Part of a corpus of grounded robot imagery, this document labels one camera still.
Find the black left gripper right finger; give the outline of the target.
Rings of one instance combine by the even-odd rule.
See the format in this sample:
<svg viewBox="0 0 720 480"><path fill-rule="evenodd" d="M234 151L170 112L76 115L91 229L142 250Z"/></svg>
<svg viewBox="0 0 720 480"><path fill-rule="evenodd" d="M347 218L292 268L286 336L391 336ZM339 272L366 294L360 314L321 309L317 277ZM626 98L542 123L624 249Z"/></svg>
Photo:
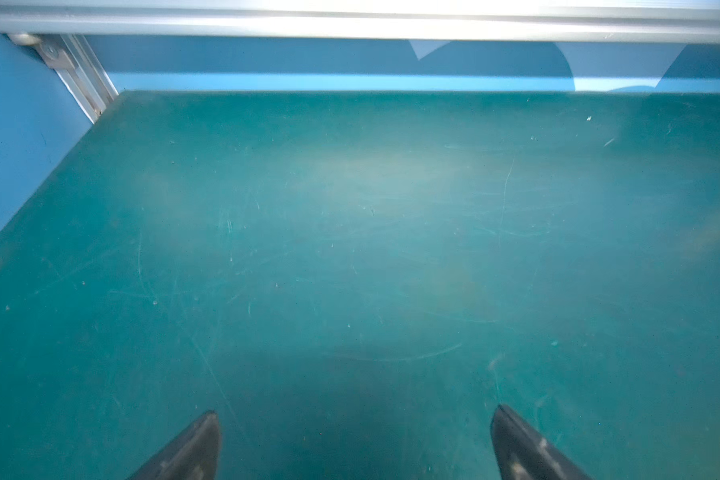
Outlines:
<svg viewBox="0 0 720 480"><path fill-rule="evenodd" d="M591 479L507 404L496 407L490 433L503 480Z"/></svg>

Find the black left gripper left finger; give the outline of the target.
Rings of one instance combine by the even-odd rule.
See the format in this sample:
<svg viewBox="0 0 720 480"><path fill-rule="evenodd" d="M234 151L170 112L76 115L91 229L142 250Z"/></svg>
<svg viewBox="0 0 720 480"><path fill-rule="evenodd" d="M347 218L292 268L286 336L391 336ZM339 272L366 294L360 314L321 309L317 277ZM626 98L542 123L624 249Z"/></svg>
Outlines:
<svg viewBox="0 0 720 480"><path fill-rule="evenodd" d="M221 439L218 414L208 410L149 458L128 480L214 480Z"/></svg>

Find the aluminium frame left post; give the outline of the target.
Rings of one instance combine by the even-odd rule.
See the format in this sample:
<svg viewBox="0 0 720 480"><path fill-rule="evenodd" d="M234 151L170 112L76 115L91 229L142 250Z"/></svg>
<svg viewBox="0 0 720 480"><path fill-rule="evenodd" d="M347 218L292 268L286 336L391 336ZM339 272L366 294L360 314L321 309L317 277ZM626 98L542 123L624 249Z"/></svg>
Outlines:
<svg viewBox="0 0 720 480"><path fill-rule="evenodd" d="M11 33L17 46L33 49L56 72L85 116L95 123L118 91L83 35Z"/></svg>

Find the aluminium frame rear bar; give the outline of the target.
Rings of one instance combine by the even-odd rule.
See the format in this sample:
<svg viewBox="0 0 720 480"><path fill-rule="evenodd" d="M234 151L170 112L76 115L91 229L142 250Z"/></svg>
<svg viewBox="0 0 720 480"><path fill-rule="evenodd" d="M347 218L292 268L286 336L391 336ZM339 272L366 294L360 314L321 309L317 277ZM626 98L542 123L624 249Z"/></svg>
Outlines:
<svg viewBox="0 0 720 480"><path fill-rule="evenodd" d="M0 1L0 32L720 44L720 1Z"/></svg>

